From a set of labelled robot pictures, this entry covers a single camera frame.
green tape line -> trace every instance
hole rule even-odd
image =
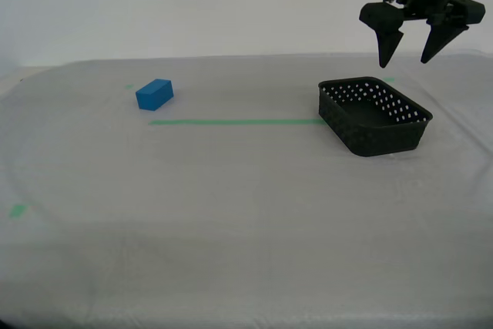
[[[156,119],[149,123],[155,126],[200,125],[200,126],[259,126],[259,125],[323,125],[322,119]]]
[[[28,209],[25,204],[15,204],[10,210],[8,217],[11,219],[18,219]]]

black plastic basket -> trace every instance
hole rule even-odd
[[[321,82],[319,113],[358,156],[413,150],[431,113],[373,77]]]

white table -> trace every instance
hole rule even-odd
[[[317,84],[386,78],[434,114],[351,154]],[[0,100],[0,318],[26,327],[493,327],[493,68],[481,55],[80,62]],[[135,91],[171,79],[156,112]],[[23,206],[23,212],[15,207]]]

basket rim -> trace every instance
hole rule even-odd
[[[365,128],[365,129],[372,129],[372,130],[382,130],[382,129],[389,129],[389,128],[395,128],[395,127],[402,127],[402,126],[416,126],[416,125],[427,125],[432,119],[433,115],[425,109],[423,106],[417,104],[414,100],[403,94],[402,92],[399,92],[392,86],[388,85],[386,82],[372,76],[362,76],[362,77],[353,77],[349,79],[336,79],[336,80],[327,80],[323,81],[318,84],[318,89],[321,91],[323,87],[325,86],[330,86],[332,84],[338,84],[341,82],[348,83],[348,82],[367,82],[367,81],[372,81],[378,83],[378,85],[382,85],[385,87],[385,89],[388,89],[389,91],[393,92],[396,95],[399,95],[403,99],[406,99],[410,104],[414,105],[417,109],[421,110],[421,112],[426,116],[426,122],[419,122],[419,123],[396,123],[394,125],[386,125],[386,126],[369,126],[369,125],[364,125],[363,123],[360,123],[357,121],[352,115],[346,112],[344,108],[342,108],[340,105],[338,105],[336,102],[334,104],[339,108],[339,110],[355,125],[358,125],[359,127]]]

blue rectangular block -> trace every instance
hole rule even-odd
[[[136,92],[140,109],[155,111],[173,98],[171,81],[156,79]]]

